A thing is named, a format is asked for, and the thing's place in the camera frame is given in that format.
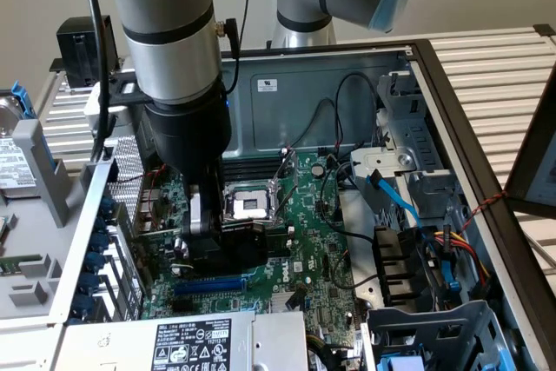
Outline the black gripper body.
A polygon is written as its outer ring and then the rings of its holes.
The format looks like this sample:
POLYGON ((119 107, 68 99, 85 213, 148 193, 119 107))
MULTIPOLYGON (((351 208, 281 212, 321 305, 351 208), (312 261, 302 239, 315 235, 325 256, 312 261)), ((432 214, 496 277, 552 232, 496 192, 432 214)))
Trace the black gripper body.
POLYGON ((231 120, 223 83, 198 99, 179 105, 145 105, 161 160, 189 184, 217 183, 222 153, 231 139, 231 120))

